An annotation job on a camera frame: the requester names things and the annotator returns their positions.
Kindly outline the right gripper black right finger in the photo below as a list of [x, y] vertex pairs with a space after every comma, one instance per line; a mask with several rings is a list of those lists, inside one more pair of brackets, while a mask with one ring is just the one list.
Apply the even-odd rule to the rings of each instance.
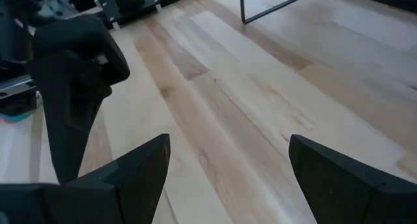
[[317, 224], [417, 224], [417, 184], [297, 134], [289, 158]]

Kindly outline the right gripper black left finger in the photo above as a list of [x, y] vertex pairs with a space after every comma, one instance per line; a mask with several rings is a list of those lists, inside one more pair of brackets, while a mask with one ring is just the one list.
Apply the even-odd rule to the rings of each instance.
[[151, 224], [170, 153], [163, 133], [66, 184], [0, 184], [0, 224]]

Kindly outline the silver metal bracket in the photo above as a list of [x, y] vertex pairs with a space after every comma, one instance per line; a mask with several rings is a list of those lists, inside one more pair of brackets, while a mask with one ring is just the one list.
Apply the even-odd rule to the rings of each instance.
[[35, 87], [36, 85], [29, 75], [0, 82], [0, 99], [8, 98], [9, 96], [31, 90]]

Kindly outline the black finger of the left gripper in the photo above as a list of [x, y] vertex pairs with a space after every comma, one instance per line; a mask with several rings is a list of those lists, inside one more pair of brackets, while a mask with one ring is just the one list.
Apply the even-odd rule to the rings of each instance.
[[29, 73], [44, 102], [57, 179], [61, 184], [75, 180], [98, 109], [111, 88], [97, 64], [77, 59], [33, 61]]

